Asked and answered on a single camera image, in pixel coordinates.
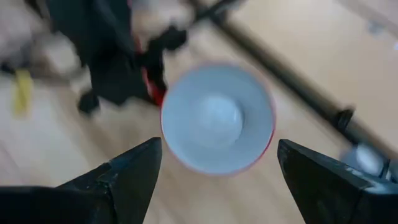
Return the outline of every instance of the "white object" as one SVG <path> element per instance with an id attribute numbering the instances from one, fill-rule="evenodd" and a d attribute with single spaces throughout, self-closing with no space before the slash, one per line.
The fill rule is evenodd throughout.
<path id="1" fill-rule="evenodd" d="M 227 63 L 185 74 L 167 93 L 161 118 L 170 150 L 186 166 L 211 175 L 232 174 L 256 162 L 275 125 L 264 87 Z"/>

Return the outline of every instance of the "black metal pole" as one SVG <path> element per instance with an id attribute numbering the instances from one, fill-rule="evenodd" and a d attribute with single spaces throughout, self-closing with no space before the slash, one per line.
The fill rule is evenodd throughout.
<path id="1" fill-rule="evenodd" d="M 198 0 L 188 0 L 197 13 L 208 7 Z M 256 62 L 267 74 L 272 75 L 277 81 L 295 93 L 307 106 L 314 110 L 321 118 L 327 121 L 336 131 L 354 145 L 365 144 L 373 149 L 384 159 L 385 166 L 381 175 L 385 175 L 388 169 L 389 157 L 397 157 L 394 150 L 382 142 L 374 133 L 364 128 L 362 124 L 348 115 L 345 125 L 341 125 L 340 115 L 346 111 L 336 106 L 334 102 L 323 96 L 319 91 L 306 82 L 302 75 L 282 63 L 263 44 L 258 44 L 247 35 L 243 28 L 236 24 L 226 22 L 217 14 L 210 16 L 212 23 L 232 43 L 251 60 Z"/>

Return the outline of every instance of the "wooden floor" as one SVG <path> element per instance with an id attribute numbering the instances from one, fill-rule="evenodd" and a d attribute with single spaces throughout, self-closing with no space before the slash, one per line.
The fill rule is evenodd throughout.
<path id="1" fill-rule="evenodd" d="M 147 20 L 148 30 L 178 10 Z M 332 0 L 250 0 L 231 18 L 285 58 L 340 105 L 356 105 L 357 117 L 389 144 L 398 145 L 398 51 L 388 32 L 371 35 L 367 21 Z M 191 42 L 166 58 L 172 86 L 184 70 L 227 60 L 256 70 L 204 23 Z M 277 161 L 280 139 L 338 158 L 350 145 L 269 76 L 277 127 L 271 146 L 246 172 L 208 177 L 185 168 L 163 144 L 164 158 L 144 223 L 303 223 Z M 162 136 L 159 110 L 132 100 L 123 108 L 103 102 L 93 119 L 81 117 L 78 87 L 36 85 L 31 115 L 11 113 L 13 87 L 0 80 L 0 184 L 56 186 L 153 137 Z"/>

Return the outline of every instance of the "yellow object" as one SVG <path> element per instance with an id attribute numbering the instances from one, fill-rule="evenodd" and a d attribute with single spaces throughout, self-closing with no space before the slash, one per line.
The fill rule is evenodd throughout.
<path id="1" fill-rule="evenodd" d="M 25 116 L 32 100 L 33 81 L 27 70 L 16 71 L 16 93 L 14 96 L 14 115 Z"/>

